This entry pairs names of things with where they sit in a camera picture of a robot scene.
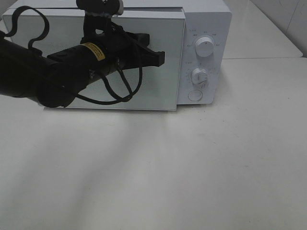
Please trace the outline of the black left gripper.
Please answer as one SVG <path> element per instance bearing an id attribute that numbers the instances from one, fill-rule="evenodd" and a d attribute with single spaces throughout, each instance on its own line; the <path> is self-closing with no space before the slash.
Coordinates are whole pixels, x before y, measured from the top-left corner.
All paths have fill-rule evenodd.
<path id="1" fill-rule="evenodd" d="M 48 70 L 99 70 L 117 63 L 123 70 L 160 67 L 165 63 L 165 51 L 155 52 L 147 46 L 149 34 L 130 33 L 108 17 L 86 14 L 80 44 L 50 54 Z"/>

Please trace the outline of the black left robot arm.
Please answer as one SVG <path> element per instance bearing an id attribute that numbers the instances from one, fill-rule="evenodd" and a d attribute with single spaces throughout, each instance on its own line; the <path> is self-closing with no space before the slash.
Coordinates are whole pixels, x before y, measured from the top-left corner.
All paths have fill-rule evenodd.
<path id="1" fill-rule="evenodd" d="M 165 52 L 153 51 L 148 34 L 134 34 L 109 18 L 86 16 L 79 45 L 43 56 L 34 43 L 45 39 L 50 24 L 27 47 L 9 40 L 23 12 L 12 15 L 12 28 L 0 34 L 0 93 L 27 98 L 48 107 L 67 107 L 75 99 L 114 105 L 130 101 L 139 91 L 144 67 L 159 67 Z"/>

